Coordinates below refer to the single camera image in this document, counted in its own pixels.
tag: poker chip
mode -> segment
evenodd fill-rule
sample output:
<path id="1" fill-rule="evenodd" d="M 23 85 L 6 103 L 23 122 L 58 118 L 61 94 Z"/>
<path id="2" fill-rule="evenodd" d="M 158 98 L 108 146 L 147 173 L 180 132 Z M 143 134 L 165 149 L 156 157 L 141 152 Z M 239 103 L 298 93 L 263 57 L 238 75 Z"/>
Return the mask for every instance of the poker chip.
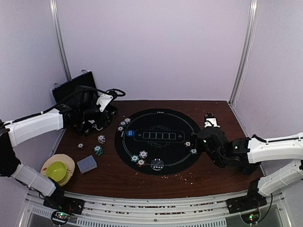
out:
<path id="1" fill-rule="evenodd" d="M 197 150 L 196 149 L 191 149 L 190 153 L 193 154 L 193 155 L 195 155 L 197 153 Z"/>
<path id="2" fill-rule="evenodd" d="M 103 154 L 103 149 L 100 145 L 97 145 L 94 147 L 94 152 L 95 152 L 95 155 L 100 156 Z"/>
<path id="3" fill-rule="evenodd" d="M 131 119 L 130 118 L 125 118 L 124 121 L 125 121 L 126 124 L 129 124 L 131 122 Z"/>
<path id="4" fill-rule="evenodd" d="M 126 126 L 126 122 L 120 122 L 120 126 L 121 127 L 125 127 Z"/>
<path id="5" fill-rule="evenodd" d="M 131 160 L 132 160 L 132 162 L 137 162 L 137 161 L 139 160 L 139 156 L 133 155 L 133 156 L 131 157 Z"/>
<path id="6" fill-rule="evenodd" d="M 145 161 L 143 159 L 140 159 L 138 162 L 137 162 L 137 165 L 138 167 L 143 167 L 145 166 Z"/>
<path id="7" fill-rule="evenodd" d="M 105 136 L 104 135 L 99 135 L 98 136 L 98 142 L 100 144 L 104 144 L 105 143 Z"/>
<path id="8" fill-rule="evenodd" d="M 139 157 L 140 158 L 146 158 L 147 157 L 147 152 L 145 150 L 140 151 Z"/>
<path id="9" fill-rule="evenodd" d="M 78 144 L 78 149 L 80 149 L 80 150 L 84 149 L 84 144 L 83 143 L 79 143 Z"/>
<path id="10" fill-rule="evenodd" d="M 189 141 L 185 142 L 185 147 L 187 147 L 187 148 L 190 147 L 190 142 Z"/>

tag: black cable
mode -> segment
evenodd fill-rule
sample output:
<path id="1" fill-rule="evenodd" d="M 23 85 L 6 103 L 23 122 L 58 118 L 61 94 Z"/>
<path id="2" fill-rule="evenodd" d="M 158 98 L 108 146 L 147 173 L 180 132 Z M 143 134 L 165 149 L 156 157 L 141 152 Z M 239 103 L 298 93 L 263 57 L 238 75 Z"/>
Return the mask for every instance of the black cable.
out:
<path id="1" fill-rule="evenodd" d="M 103 94 L 106 94 L 106 95 L 109 95 L 109 96 L 113 96 L 112 93 L 110 93 L 111 91 L 114 91 L 114 92 L 119 92 L 120 94 L 116 94 L 114 99 L 117 98 L 117 97 L 123 97 L 126 95 L 126 93 L 120 89 L 116 89 L 116 88 L 112 88 L 112 89 L 109 89 L 107 91 L 103 91 L 101 89 L 97 89 L 97 88 L 94 88 L 94 87 L 86 87 L 86 89 L 83 89 L 83 90 L 80 90 L 80 91 L 74 91 L 73 93 L 71 93 L 70 95 L 66 96 L 64 99 L 62 99 L 60 102 L 58 102 L 57 104 L 53 105 L 52 107 L 40 112 L 40 113 L 34 113 L 34 114 L 31 114 L 31 115 L 28 115 L 28 116 L 25 116 L 25 117 L 22 117 L 22 118 L 18 118 L 16 120 L 14 120 L 12 123 L 16 123 L 16 122 L 19 122 L 19 121 L 23 121 L 23 120 L 26 120 L 28 118 L 31 118 L 31 117 L 36 117 L 36 116 L 39 116 L 39 115 L 42 115 L 44 113 L 47 113 L 49 111 L 51 111 L 52 109 L 54 109 L 55 107 L 57 107 L 58 105 L 61 105 L 63 104 L 66 100 L 68 100 L 69 98 L 71 98 L 72 96 L 74 96 L 75 94 L 78 94 L 78 93 L 82 93 L 82 92 L 85 92 L 85 91 L 98 91 L 98 92 L 101 92 Z M 10 123 L 7 123 L 5 125 L 2 125 L 0 127 L 3 128 L 5 127 L 6 125 L 8 125 Z"/>
<path id="2" fill-rule="evenodd" d="M 270 208 L 271 208 L 271 205 L 272 205 L 272 204 L 273 204 L 273 194 L 271 193 L 271 200 L 270 200 L 269 208 L 268 208 L 267 212 L 265 213 L 265 215 L 263 216 L 263 218 L 261 218 L 261 219 L 258 221 L 258 223 L 260 223 L 261 221 L 263 221 L 264 218 L 267 216 L 267 214 L 268 214 L 269 211 L 270 211 Z"/>
<path id="3" fill-rule="evenodd" d="M 257 136 L 256 134 L 253 134 L 252 138 L 256 138 L 257 140 L 259 140 L 260 142 L 263 142 L 263 143 L 267 142 L 265 139 L 262 139 L 261 137 Z"/>
<path id="4" fill-rule="evenodd" d="M 48 198 L 46 198 L 41 192 L 39 192 L 38 190 L 35 189 L 36 192 L 39 193 L 39 198 L 42 200 L 46 200 L 47 202 L 49 202 L 51 205 L 53 205 L 56 209 L 58 209 L 61 212 L 64 212 L 62 208 L 60 208 L 60 206 L 57 206 L 55 204 L 53 204 Z"/>

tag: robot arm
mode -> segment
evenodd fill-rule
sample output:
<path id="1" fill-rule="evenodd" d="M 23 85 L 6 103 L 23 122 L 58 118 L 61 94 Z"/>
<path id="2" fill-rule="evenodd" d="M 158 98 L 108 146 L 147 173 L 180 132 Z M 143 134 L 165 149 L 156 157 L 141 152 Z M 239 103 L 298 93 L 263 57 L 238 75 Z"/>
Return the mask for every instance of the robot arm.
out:
<path id="1" fill-rule="evenodd" d="M 303 178 L 302 139 L 303 133 L 299 133 L 272 139 L 262 139 L 254 135 L 252 138 L 229 142 L 217 126 L 216 118 L 210 113 L 205 115 L 205 128 L 192 136 L 193 146 L 197 150 L 205 151 L 218 167 L 239 166 L 247 175 L 252 174 L 262 161 L 294 159 L 273 174 L 251 182 L 245 198 L 228 200 L 230 213 L 247 210 L 247 207 L 266 205 L 266 196 Z"/>
<path id="2" fill-rule="evenodd" d="M 69 105 L 58 104 L 45 112 L 15 121 L 0 120 L 0 176 L 11 177 L 39 191 L 52 208 L 64 207 L 67 200 L 68 204 L 73 206 L 75 200 L 64 197 L 64 190 L 55 181 L 22 163 L 13 148 L 28 139 L 67 126 L 74 127 L 82 136 L 88 134 L 92 128 L 101 130 L 107 127 L 117 114 L 117 109 L 111 106 L 110 102 L 125 95 L 116 89 L 100 96 L 93 88 L 79 86 L 77 89 L 76 95 L 72 94 L 70 99 L 65 100 Z"/>

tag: white chip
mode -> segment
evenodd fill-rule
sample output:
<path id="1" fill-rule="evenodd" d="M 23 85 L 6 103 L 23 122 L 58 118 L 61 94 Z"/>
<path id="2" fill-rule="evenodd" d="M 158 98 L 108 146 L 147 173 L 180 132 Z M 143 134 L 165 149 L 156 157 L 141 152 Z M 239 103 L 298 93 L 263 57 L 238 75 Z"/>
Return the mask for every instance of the white chip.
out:
<path id="1" fill-rule="evenodd" d="M 140 151 L 139 156 L 140 156 L 140 158 L 146 158 L 147 152 L 145 150 L 142 150 L 142 151 Z"/>
<path id="2" fill-rule="evenodd" d="M 139 164 L 139 165 L 143 165 L 143 164 L 144 164 L 144 161 L 143 161 L 143 160 L 139 160 L 139 161 L 138 161 L 138 164 Z"/>
<path id="3" fill-rule="evenodd" d="M 138 159 L 139 159 L 139 158 L 138 158 L 138 156 L 137 156 L 137 155 L 133 155 L 133 156 L 132 156 L 132 161 L 133 161 L 133 162 L 138 161 Z"/>
<path id="4" fill-rule="evenodd" d="M 194 155 L 194 154 L 197 153 L 197 150 L 196 150 L 196 149 L 191 149 L 191 150 L 190 150 L 190 153 L 192 153 L 192 154 Z"/>

